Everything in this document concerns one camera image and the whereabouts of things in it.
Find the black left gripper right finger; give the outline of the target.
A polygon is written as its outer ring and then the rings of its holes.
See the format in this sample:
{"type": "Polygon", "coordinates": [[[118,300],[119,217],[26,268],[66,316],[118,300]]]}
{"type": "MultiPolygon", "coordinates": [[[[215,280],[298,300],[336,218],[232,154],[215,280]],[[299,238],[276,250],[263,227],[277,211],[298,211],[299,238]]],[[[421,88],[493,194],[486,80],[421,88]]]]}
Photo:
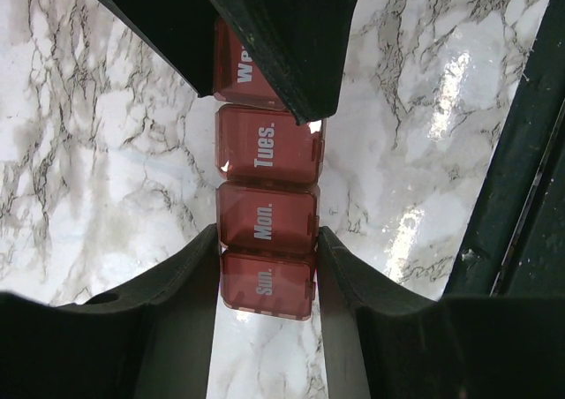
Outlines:
{"type": "Polygon", "coordinates": [[[562,297],[458,297],[404,288],[328,229],[318,240],[332,398],[561,398],[562,297]]]}

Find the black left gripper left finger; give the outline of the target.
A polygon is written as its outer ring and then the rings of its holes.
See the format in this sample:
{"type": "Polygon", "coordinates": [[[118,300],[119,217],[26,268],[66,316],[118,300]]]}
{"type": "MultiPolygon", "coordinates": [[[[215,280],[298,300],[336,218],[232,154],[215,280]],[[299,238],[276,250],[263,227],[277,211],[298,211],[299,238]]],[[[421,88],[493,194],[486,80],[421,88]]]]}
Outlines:
{"type": "Polygon", "coordinates": [[[203,398],[219,287],[214,225],[82,305],[1,296],[4,398],[203,398]]]}

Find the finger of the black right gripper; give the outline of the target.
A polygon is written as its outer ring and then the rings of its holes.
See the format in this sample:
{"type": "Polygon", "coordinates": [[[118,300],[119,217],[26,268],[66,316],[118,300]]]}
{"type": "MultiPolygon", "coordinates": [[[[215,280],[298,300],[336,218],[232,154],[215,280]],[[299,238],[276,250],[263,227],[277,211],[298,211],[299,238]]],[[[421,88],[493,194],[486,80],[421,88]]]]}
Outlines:
{"type": "Polygon", "coordinates": [[[358,0],[209,0],[298,124],[333,116],[358,0]]]}
{"type": "Polygon", "coordinates": [[[176,70],[211,95],[216,9],[208,0],[98,0],[176,70]]]}

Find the red weekly pill organizer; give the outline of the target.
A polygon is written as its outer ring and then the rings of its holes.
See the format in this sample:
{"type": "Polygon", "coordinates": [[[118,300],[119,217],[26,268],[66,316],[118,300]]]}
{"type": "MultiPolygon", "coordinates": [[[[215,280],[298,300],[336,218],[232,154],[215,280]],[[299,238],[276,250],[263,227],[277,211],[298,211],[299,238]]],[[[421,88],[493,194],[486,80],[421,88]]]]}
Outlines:
{"type": "Polygon", "coordinates": [[[325,125],[297,124],[244,44],[215,24],[215,166],[221,297],[229,308],[307,320],[315,297],[325,125]]]}

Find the black metal base frame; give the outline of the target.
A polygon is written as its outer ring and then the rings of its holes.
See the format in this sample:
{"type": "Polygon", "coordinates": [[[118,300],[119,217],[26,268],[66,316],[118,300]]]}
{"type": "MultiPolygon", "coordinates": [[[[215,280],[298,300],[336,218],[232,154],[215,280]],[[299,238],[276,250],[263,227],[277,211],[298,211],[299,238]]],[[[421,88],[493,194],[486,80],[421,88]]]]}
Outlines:
{"type": "Polygon", "coordinates": [[[549,0],[443,294],[490,295],[564,101],[564,0],[549,0]]]}

